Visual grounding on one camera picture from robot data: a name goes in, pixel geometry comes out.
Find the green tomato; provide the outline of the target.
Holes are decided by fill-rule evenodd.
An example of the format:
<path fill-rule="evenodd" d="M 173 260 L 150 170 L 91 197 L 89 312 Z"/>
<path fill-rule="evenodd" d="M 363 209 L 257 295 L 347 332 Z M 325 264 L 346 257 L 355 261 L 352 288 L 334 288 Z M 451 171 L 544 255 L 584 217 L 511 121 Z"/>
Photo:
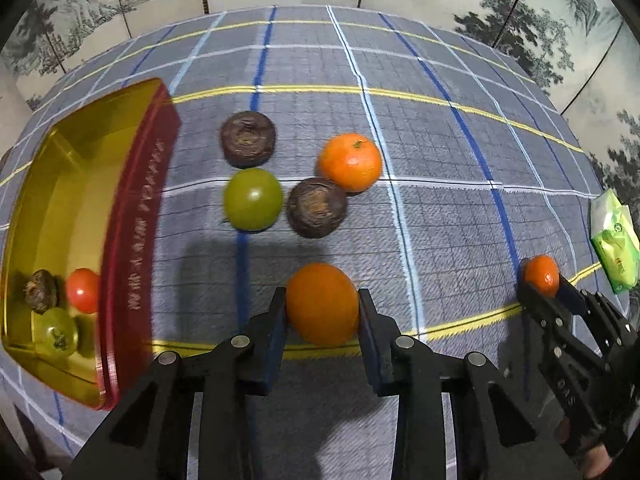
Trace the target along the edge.
<path fill-rule="evenodd" d="M 224 188 L 224 218 L 237 230 L 259 232 L 280 216 L 283 190 L 269 171 L 250 168 L 237 172 Z"/>
<path fill-rule="evenodd" d="M 51 308 L 39 318 L 40 341 L 44 352 L 52 358 L 68 358 L 78 346 L 75 319 L 62 308 Z"/>

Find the green tissue pack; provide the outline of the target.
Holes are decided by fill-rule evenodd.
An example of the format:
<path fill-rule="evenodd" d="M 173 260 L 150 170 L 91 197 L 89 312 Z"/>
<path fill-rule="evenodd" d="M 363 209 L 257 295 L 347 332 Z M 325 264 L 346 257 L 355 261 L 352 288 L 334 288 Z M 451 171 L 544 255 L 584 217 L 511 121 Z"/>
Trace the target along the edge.
<path fill-rule="evenodd" d="M 629 207 L 610 188 L 590 203 L 590 233 L 613 292 L 633 289 L 639 279 L 639 239 Z"/>

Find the dark wrinkled fruit top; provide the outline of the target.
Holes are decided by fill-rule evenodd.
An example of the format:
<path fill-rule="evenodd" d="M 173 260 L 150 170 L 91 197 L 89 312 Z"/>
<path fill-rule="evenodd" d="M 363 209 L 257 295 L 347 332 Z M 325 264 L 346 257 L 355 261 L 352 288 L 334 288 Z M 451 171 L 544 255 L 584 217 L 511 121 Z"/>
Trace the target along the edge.
<path fill-rule="evenodd" d="M 219 133 L 224 158 L 235 168 L 262 166 L 276 148 L 276 126 L 259 112 L 243 110 L 229 116 Z"/>

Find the dark wrinkled fruit large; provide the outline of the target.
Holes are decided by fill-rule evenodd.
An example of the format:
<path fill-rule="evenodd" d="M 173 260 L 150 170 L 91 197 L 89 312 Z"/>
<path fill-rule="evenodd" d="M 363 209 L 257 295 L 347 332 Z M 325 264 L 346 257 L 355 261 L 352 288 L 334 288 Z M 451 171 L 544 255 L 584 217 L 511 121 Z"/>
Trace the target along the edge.
<path fill-rule="evenodd" d="M 24 293 L 27 304 L 37 314 L 58 306 L 58 284 L 47 270 L 34 272 L 25 284 Z"/>

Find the orange tangerine top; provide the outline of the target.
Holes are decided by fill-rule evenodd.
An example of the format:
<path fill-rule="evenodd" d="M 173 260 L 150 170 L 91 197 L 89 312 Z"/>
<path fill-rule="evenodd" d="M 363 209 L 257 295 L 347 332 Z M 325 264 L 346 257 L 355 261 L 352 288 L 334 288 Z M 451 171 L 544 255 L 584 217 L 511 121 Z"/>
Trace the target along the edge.
<path fill-rule="evenodd" d="M 345 192 L 361 193 L 381 177 L 382 155 L 375 143 L 359 133 L 332 136 L 320 151 L 319 174 Z"/>

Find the orange oval kumquat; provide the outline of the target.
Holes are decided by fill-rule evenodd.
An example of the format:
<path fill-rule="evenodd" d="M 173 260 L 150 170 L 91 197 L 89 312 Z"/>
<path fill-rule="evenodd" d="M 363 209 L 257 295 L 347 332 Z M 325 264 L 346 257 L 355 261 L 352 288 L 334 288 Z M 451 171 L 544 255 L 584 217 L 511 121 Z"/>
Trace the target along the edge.
<path fill-rule="evenodd" d="M 297 270 L 286 284 L 285 303 L 288 320 L 308 344 L 337 347 L 356 337 L 357 289 L 332 264 L 314 262 Z"/>

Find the orange tangerine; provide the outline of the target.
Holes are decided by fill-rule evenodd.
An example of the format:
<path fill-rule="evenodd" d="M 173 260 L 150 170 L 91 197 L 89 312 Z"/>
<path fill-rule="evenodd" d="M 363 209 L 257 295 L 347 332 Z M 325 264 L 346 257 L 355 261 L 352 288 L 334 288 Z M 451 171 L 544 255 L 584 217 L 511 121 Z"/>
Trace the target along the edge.
<path fill-rule="evenodd" d="M 345 192 L 361 193 L 381 177 L 382 155 L 375 143 L 359 133 L 332 136 L 320 151 L 319 174 Z"/>
<path fill-rule="evenodd" d="M 553 258 L 538 255 L 524 263 L 524 282 L 532 284 L 546 297 L 554 297 L 560 288 L 560 272 Z"/>

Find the dark wrinkled fruit middle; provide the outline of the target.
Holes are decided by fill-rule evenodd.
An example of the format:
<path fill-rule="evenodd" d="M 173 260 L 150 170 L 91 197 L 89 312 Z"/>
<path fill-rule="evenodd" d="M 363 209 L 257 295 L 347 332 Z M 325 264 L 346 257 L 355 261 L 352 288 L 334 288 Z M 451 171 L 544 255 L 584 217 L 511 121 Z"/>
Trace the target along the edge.
<path fill-rule="evenodd" d="M 292 188 L 285 212 L 288 223 L 298 235 L 326 237 L 346 218 L 347 196 L 328 179 L 308 178 Z"/>

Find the red tomato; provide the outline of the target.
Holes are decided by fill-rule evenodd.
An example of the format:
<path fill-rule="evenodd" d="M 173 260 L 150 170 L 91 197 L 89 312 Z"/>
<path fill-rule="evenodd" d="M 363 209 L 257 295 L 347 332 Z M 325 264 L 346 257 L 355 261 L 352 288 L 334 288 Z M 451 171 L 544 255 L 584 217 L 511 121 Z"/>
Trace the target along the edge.
<path fill-rule="evenodd" d="M 100 277 L 88 268 L 78 268 L 68 276 L 65 283 L 67 300 L 72 307 L 85 314 L 98 310 Z"/>

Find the painted folding screen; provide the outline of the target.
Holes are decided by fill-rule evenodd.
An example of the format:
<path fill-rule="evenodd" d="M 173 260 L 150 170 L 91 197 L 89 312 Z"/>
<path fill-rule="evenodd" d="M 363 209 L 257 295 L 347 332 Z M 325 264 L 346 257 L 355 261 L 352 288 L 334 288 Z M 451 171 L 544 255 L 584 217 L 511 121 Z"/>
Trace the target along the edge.
<path fill-rule="evenodd" d="M 601 182 L 639 205 L 639 32 L 620 0 L 1 0 L 1 151 L 56 84 L 97 54 L 162 26 L 266 4 L 386 11 L 480 40 L 548 93 Z"/>

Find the blue plaid tablecloth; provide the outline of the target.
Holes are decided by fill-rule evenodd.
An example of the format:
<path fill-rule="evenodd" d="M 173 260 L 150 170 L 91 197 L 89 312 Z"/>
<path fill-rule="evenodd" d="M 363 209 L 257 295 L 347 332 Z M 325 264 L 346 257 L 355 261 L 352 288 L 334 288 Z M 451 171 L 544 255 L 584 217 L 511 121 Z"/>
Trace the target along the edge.
<path fill-rule="evenodd" d="M 587 155 L 518 64 L 477 41 L 421 23 L 337 8 L 272 6 L 168 25 L 56 75 L 1 175 L 15 204 L 49 127 L 148 78 L 176 99 L 181 127 L 155 232 L 153 341 L 205 347 L 267 307 L 300 266 L 326 261 L 400 328 L 439 352 L 487 354 L 552 431 L 561 410 L 538 368 L 537 327 L 514 307 L 514 269 L 545 252 L 582 286 L 602 288 L 588 240 L 600 191 Z M 323 144 L 356 132 L 378 144 L 383 175 L 348 200 L 320 240 L 285 219 L 240 235 L 224 221 L 233 174 L 218 130 L 258 110 L 278 130 L 267 169 L 290 190 Z"/>

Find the red gold toffee tin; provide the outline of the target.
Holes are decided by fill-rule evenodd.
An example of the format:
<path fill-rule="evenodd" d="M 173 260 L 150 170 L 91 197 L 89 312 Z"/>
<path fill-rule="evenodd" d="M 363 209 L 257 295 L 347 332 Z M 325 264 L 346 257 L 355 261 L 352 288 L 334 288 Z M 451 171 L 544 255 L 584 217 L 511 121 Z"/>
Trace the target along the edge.
<path fill-rule="evenodd" d="M 1 341 L 49 388 L 95 410 L 117 403 L 151 359 L 154 237 L 168 164 L 180 129 L 158 78 L 104 94 L 43 137 L 10 198 L 1 259 Z M 96 313 L 70 305 L 78 268 L 100 277 Z M 58 284 L 58 306 L 78 327 L 77 350 L 48 356 L 25 300 L 37 270 Z"/>

